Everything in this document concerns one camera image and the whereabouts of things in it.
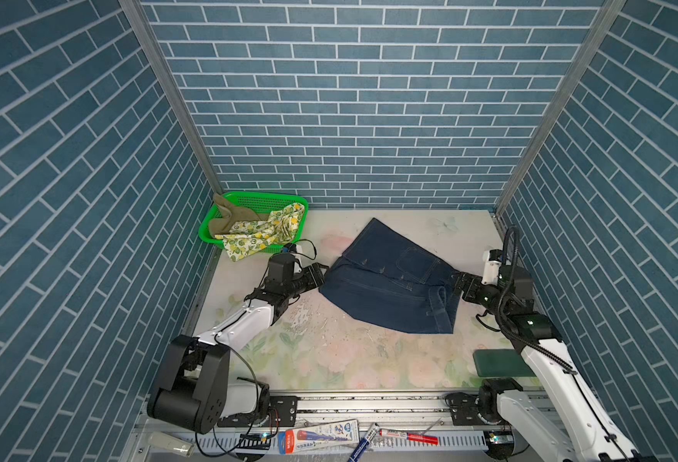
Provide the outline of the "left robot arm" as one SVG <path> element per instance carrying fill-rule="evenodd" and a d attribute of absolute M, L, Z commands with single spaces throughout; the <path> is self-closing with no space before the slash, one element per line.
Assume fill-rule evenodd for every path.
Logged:
<path fill-rule="evenodd" d="M 267 419 L 270 386 L 250 366 L 247 377 L 232 377 L 230 362 L 292 302 L 320 288 L 328 269 L 321 263 L 302 265 L 294 253 L 273 255 L 240 310 L 198 336 L 179 335 L 169 343 L 149 393 L 148 417 L 196 434 Z"/>

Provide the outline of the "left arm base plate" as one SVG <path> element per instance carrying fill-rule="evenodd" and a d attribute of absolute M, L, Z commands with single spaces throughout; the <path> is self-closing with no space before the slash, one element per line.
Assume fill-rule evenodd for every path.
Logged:
<path fill-rule="evenodd" d="M 295 426 L 299 398 L 297 396 L 270 396 L 262 398 L 256 410 L 250 413 L 223 415 L 218 427 L 265 427 L 272 423 L 273 427 L 290 429 Z"/>

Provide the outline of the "dark blue denim skirt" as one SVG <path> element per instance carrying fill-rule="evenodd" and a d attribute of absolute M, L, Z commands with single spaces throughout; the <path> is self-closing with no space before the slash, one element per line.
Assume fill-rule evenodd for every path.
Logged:
<path fill-rule="evenodd" d="M 319 292 L 357 321 L 409 334 L 451 334 L 462 276 L 371 219 L 327 271 Z"/>

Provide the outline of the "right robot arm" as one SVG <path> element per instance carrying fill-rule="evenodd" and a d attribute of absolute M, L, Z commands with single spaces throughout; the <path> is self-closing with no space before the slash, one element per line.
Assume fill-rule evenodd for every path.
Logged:
<path fill-rule="evenodd" d="M 612 420 L 577 370 L 554 323 L 514 294 L 514 268 L 494 280 L 462 273 L 456 291 L 483 306 L 543 386 L 563 429 L 533 404 L 511 377 L 487 379 L 476 420 L 516 430 L 544 461 L 654 461 Z"/>

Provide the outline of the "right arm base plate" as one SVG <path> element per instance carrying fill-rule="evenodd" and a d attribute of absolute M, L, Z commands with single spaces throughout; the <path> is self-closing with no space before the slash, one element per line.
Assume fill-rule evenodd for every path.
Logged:
<path fill-rule="evenodd" d="M 448 394 L 444 397 L 453 425 L 508 425 L 496 407 L 494 396 L 488 392 L 482 395 L 471 395 L 462 392 Z"/>

